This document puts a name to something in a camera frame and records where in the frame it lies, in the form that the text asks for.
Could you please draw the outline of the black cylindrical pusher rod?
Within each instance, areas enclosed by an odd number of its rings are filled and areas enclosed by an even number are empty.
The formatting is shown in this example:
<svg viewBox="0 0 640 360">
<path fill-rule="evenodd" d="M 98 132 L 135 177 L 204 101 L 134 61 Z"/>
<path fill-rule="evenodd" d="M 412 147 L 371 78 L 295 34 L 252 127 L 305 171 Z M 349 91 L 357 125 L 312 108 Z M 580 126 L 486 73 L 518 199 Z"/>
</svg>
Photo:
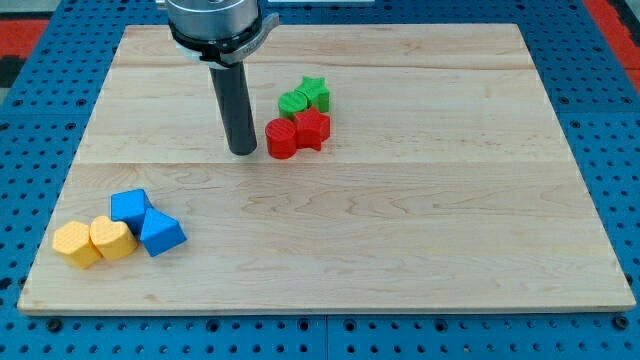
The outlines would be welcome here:
<svg viewBox="0 0 640 360">
<path fill-rule="evenodd" d="M 257 147 L 244 65 L 209 68 L 229 150 L 239 156 Z"/>
</svg>

